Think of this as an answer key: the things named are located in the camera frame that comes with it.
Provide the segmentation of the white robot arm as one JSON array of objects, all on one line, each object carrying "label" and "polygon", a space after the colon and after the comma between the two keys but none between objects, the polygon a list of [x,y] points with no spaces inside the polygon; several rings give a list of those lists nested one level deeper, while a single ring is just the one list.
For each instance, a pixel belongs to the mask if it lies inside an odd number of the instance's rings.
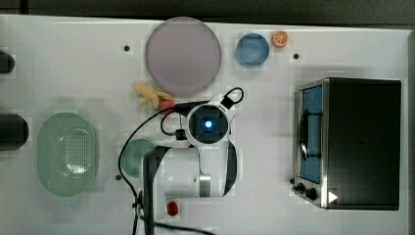
[{"label": "white robot arm", "polygon": [[171,148],[163,156],[157,184],[168,198],[223,197],[230,191],[237,176],[236,150],[229,140],[235,104],[218,94],[173,107],[185,118],[190,146]]}]

